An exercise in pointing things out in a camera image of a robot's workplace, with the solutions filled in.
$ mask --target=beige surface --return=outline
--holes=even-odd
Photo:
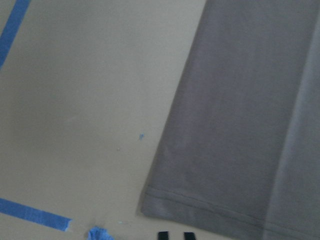
[[[1,240],[84,240],[94,225],[115,240],[227,239],[138,209],[204,3],[32,0],[0,73],[0,198],[73,221],[0,214]]]

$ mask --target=black object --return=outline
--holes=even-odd
[[[158,240],[169,240],[169,232],[167,231],[158,232]]]
[[[185,232],[184,240],[196,240],[196,235],[193,232]]]

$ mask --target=folded cloth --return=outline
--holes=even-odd
[[[320,240],[320,1],[208,0],[142,212]]]

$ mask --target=blue tape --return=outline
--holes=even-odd
[[[72,219],[0,198],[0,213],[66,231]]]
[[[31,0],[16,0],[0,36],[0,69],[4,64],[11,45],[24,19]]]
[[[95,226],[90,229],[86,240],[114,240],[114,238],[106,229]]]

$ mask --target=crumpled blue tape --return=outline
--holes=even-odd
[[[14,7],[0,36],[0,69],[7,58],[30,1],[31,0],[15,1]]]
[[[95,226],[90,229],[86,240],[114,240],[114,238],[106,229]]]
[[[72,219],[0,198],[0,213],[66,231]]]

